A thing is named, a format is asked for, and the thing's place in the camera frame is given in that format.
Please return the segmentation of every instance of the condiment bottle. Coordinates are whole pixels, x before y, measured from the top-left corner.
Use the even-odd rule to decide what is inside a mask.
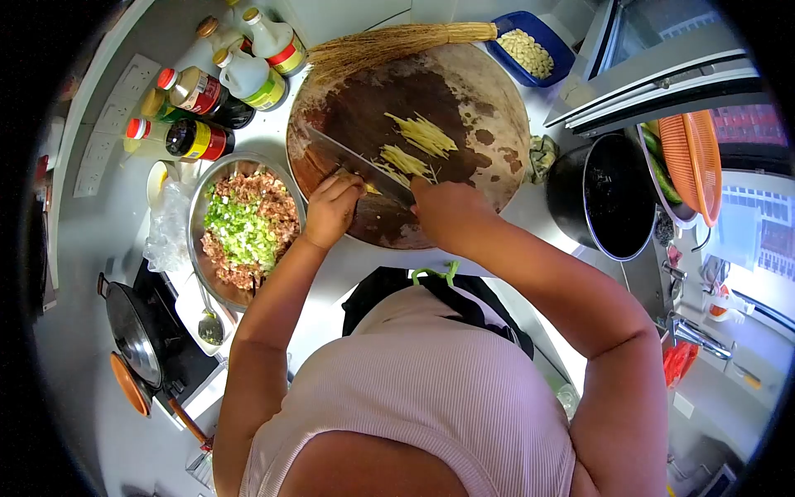
[[[168,91],[172,105],[202,115],[220,126],[239,130],[254,119],[252,107],[230,95],[216,78],[196,66],[181,72],[163,69],[157,86]]]
[[[148,119],[131,119],[124,137],[124,150],[136,156],[174,161],[180,156],[172,155],[165,148],[165,136],[171,129],[166,122]]]
[[[160,122],[174,122],[180,118],[194,116],[188,111],[171,105],[166,96],[165,90],[160,88],[152,88],[147,91],[141,101],[141,115],[150,121]]]
[[[251,1],[227,0],[227,5],[229,6],[229,14],[226,17],[227,22],[231,21],[233,26],[237,26],[243,34],[253,40],[254,35],[251,32],[251,26],[243,20],[243,13],[252,7]]]
[[[221,68],[221,84],[258,111],[272,111],[287,99],[285,79],[263,59],[220,49],[212,61]]]
[[[286,22],[273,22],[257,7],[243,14],[254,36],[254,55],[262,57],[283,76],[293,76],[306,65],[306,50],[301,40]]]
[[[222,24],[215,17],[205,17],[196,27],[196,34],[210,42],[213,53],[220,49],[227,49],[230,52],[242,50],[249,55],[254,55],[251,52],[251,40],[248,37],[239,29]]]
[[[214,161],[235,150],[235,136],[203,122],[180,119],[169,127],[165,149],[180,157]]]

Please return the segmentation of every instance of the orange basket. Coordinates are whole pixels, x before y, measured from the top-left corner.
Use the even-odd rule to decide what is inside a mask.
[[[673,186],[709,227],[720,213],[720,152],[709,111],[660,119],[660,141]]]

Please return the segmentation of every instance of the pink ribbed tank top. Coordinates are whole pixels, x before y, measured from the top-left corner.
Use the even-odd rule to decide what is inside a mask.
[[[421,448],[469,495],[568,495],[575,454],[562,406],[517,345],[443,317],[455,314],[414,286],[312,354],[257,431],[240,495],[275,497],[304,445],[332,430]]]

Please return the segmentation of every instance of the blue plastic container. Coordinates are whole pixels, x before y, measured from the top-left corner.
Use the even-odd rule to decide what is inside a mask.
[[[549,26],[538,17],[532,15],[530,12],[519,10],[511,12],[504,16],[497,17],[492,22],[497,25],[497,36],[511,31],[512,29],[521,29],[531,37],[536,39],[536,43],[540,44],[555,62],[555,66],[548,78],[539,80],[535,76],[531,76],[514,58],[508,55],[499,43],[496,41],[487,41],[486,49],[489,53],[502,64],[502,66],[513,76],[520,84],[526,87],[540,87],[546,88],[554,85],[568,75],[574,65],[574,52],[566,46],[563,40],[558,37]]]

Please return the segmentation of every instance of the red bottle cap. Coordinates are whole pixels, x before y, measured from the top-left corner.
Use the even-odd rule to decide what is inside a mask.
[[[131,119],[130,124],[127,125],[127,137],[135,140],[145,138],[152,129],[152,123],[146,119]]]
[[[157,77],[157,86],[163,88],[164,90],[170,89],[176,83],[176,71],[171,68],[165,68],[160,71],[160,75]]]

